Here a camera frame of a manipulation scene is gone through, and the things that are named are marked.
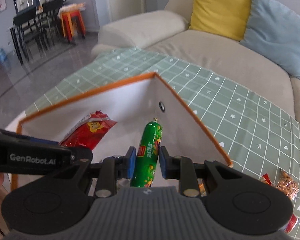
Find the green sausage stick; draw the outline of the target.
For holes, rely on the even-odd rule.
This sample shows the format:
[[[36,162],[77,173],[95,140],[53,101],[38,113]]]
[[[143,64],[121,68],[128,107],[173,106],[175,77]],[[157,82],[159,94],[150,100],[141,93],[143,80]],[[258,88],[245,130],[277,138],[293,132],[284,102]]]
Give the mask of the green sausage stick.
[[[149,122],[143,131],[136,155],[134,174],[130,181],[132,187],[151,187],[153,184],[159,147],[162,141],[162,126],[158,119]]]

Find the red chip snack bag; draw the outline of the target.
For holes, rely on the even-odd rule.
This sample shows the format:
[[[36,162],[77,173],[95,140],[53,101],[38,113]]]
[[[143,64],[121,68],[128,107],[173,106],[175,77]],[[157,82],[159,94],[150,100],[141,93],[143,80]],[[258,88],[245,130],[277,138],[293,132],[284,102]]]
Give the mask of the red chip snack bag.
[[[117,124],[101,111],[82,118],[59,143],[65,147],[85,147],[93,150],[106,133]]]

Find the clear peanut snack bag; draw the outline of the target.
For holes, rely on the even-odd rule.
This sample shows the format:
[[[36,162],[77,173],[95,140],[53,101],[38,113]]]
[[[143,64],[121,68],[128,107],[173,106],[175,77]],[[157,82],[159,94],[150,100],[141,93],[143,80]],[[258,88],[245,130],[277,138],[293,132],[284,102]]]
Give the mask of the clear peanut snack bag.
[[[280,170],[280,172],[281,177],[276,188],[293,201],[299,192],[299,186],[286,171]]]

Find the red label snack bag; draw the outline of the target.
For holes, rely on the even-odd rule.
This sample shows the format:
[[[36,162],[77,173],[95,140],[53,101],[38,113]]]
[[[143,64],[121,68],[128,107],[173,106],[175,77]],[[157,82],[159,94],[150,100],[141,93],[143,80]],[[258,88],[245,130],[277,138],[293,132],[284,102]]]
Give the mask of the red label snack bag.
[[[296,217],[296,215],[292,214],[289,222],[287,223],[287,225],[284,228],[284,232],[285,233],[290,233],[295,228],[298,221],[299,221],[298,217]]]

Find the orange white storage box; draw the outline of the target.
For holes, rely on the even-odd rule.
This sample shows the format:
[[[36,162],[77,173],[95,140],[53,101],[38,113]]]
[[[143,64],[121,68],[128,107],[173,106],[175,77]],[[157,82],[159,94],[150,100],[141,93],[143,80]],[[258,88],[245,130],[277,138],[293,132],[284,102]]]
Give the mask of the orange white storage box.
[[[61,141],[90,113],[101,111],[116,121],[93,150],[93,161],[124,155],[138,147],[144,127],[157,119],[163,129],[162,146],[171,156],[194,163],[232,161],[179,95],[156,73],[142,74],[96,88],[45,107],[33,114],[21,113],[9,131],[52,141]]]

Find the beige sofa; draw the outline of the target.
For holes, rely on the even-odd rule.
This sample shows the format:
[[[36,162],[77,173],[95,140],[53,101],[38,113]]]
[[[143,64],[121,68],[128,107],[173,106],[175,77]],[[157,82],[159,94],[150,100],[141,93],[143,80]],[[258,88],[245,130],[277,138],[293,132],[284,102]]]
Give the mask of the beige sofa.
[[[300,122],[300,80],[264,56],[226,37],[190,30],[194,0],[169,0],[165,9],[108,23],[90,58],[139,47],[177,57],[227,77],[285,110]]]

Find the orange red stacked stools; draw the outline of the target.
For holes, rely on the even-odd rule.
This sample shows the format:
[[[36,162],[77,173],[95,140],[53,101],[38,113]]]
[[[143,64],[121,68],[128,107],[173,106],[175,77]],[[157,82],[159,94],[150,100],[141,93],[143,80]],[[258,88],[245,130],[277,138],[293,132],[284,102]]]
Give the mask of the orange red stacked stools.
[[[75,33],[85,39],[86,30],[80,10],[63,11],[60,17],[63,36],[69,43],[74,40]]]

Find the yellow cushion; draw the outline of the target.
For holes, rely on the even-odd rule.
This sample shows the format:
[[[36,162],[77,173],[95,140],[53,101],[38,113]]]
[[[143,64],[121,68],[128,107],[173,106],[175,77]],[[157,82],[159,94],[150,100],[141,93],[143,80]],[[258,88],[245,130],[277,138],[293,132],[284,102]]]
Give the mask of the yellow cushion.
[[[190,29],[240,41],[250,9],[251,0],[194,0]]]

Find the light blue cushion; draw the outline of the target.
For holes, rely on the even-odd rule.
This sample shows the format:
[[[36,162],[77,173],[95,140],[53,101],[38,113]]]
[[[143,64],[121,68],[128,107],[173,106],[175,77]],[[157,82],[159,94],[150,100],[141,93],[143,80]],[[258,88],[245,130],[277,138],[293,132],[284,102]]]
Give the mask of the light blue cushion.
[[[241,45],[300,80],[300,15],[277,0],[251,0]]]

